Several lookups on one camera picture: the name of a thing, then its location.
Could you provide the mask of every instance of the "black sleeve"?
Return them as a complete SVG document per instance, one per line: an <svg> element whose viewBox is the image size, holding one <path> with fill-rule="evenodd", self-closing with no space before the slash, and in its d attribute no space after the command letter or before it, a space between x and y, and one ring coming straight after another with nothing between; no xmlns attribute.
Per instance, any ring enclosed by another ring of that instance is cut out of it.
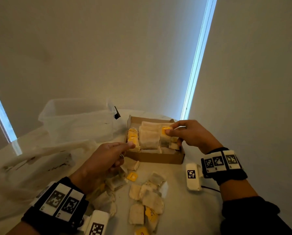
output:
<svg viewBox="0 0 292 235"><path fill-rule="evenodd" d="M261 197L225 201L221 234L292 234L292 229L277 215L280 209Z"/></svg>

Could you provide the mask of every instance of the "open cardboard box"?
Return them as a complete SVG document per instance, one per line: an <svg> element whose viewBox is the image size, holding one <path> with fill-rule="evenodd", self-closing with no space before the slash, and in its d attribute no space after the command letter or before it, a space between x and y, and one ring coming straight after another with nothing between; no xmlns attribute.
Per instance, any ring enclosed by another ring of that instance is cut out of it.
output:
<svg viewBox="0 0 292 235"><path fill-rule="evenodd" d="M158 119L148 119L129 116L127 120L127 129L130 128L139 128L142 121L148 121L153 123L174 123L174 120L158 120ZM179 151L176 151L175 154L158 154L158 153L140 153L140 152L126 152L126 157L132 158L140 162L155 162L155 163L168 163L168 164L182 164L185 152L183 147L180 147Z"/></svg>

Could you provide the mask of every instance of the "hand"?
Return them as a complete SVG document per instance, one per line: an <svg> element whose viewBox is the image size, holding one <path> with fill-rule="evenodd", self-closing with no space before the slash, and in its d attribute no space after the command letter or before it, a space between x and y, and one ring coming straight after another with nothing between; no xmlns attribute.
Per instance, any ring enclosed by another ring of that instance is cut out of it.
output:
<svg viewBox="0 0 292 235"><path fill-rule="evenodd" d="M124 163L120 154L133 148L135 148L135 144L132 142L101 144L90 158L70 176L71 182L85 194L92 192L100 184L97 179L103 178L108 170L112 171Z"/></svg>
<svg viewBox="0 0 292 235"><path fill-rule="evenodd" d="M198 147L203 154L211 150L223 147L223 145L197 120L180 120L171 125L173 129L167 129L166 134L171 137L179 137L178 146L185 141L189 146Z"/></svg>

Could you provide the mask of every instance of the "black cable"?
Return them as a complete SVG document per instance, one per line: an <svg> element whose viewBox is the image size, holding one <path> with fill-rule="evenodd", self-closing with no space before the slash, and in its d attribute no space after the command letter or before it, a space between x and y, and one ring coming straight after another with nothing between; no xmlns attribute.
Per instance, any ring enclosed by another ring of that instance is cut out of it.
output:
<svg viewBox="0 0 292 235"><path fill-rule="evenodd" d="M214 190L214 191L217 191L217 192L221 193L219 190L217 190L217 189L213 189L213 188L210 188L210 187L207 187L207 186L201 186L201 188L212 189L212 190Z"/></svg>

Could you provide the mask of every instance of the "table surface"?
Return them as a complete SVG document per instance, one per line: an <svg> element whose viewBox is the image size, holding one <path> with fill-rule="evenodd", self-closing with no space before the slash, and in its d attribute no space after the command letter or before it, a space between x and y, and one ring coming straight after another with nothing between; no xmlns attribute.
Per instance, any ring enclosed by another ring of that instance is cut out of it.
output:
<svg viewBox="0 0 292 235"><path fill-rule="evenodd" d="M165 119L170 118L139 110L119 110L121 118L115 121L115 134L112 142L122 142L127 130L129 115ZM40 127L18 138L0 150L0 167L3 163L16 157L20 148L22 152L33 149L36 146L47 146L50 138L47 131ZM141 163L137 170L136 183L144 183L153 171L167 175L169 190L164 199L164 213L159 218L157 235L163 234L220 234L219 227L222 221L222 199L220 193L209 189L202 191L188 191L186 186L185 165L190 162L200 164L202 153L198 148L190 147L184 143L186 153L182 165ZM129 209L135 203L129 197L131 181L128 185L116 191L117 213L110 219L106 235L134 234L134 226L128 223ZM218 189L217 184L211 179L201 179L201 184ZM21 219L22 214L0 221L0 234L7 233Z"/></svg>

